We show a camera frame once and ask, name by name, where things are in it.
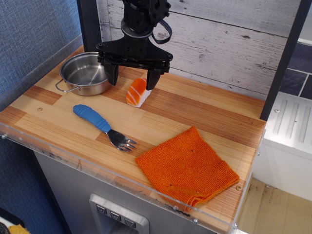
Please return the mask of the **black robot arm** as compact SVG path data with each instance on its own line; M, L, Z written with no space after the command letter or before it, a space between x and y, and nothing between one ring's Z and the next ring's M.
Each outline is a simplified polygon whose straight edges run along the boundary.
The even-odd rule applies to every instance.
M157 24L172 35L171 27L164 21L169 16L171 5L166 0L125 0L123 4L121 30L124 36L98 43L98 61L111 85L117 83L120 65L147 70L146 90L149 91L155 88L161 75L169 72L173 59L171 53L149 40Z

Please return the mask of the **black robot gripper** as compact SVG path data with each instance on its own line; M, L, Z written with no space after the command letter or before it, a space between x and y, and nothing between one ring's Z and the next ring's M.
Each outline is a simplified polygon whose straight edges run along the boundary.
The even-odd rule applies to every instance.
M116 86L120 65L148 70L146 90L154 89L161 73L169 72L173 55L150 41L153 29L153 26L148 26L138 32L122 23L124 37L96 45L98 61L104 66L111 85Z

